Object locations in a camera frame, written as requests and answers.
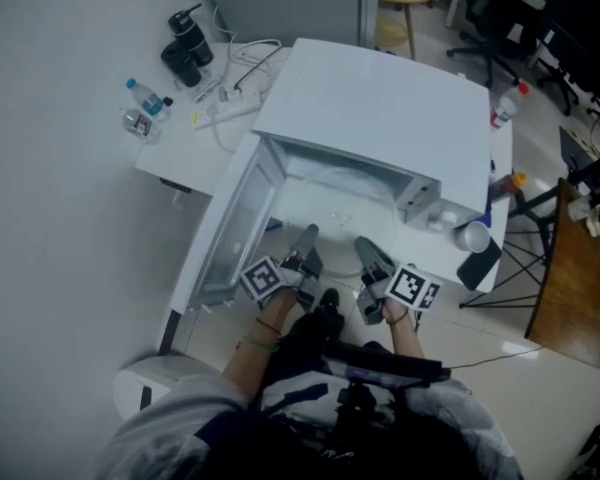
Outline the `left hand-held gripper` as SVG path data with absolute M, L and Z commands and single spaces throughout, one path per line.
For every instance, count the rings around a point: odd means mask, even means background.
M 310 312 L 320 292 L 323 263 L 315 248 L 319 228 L 309 224 L 289 255 L 279 264 L 265 256 L 240 272 L 240 284 L 249 297 L 263 305 L 281 289 L 295 292 L 297 303 Z

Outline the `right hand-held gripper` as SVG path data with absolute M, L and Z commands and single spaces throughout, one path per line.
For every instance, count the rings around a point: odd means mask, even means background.
M 357 305 L 366 325 L 382 322 L 383 306 L 387 300 L 396 301 L 415 312 L 426 312 L 431 308 L 443 286 L 441 279 L 410 265 L 396 268 L 393 260 L 364 236 L 355 239 L 354 247 L 365 272 L 362 275 L 364 288 Z

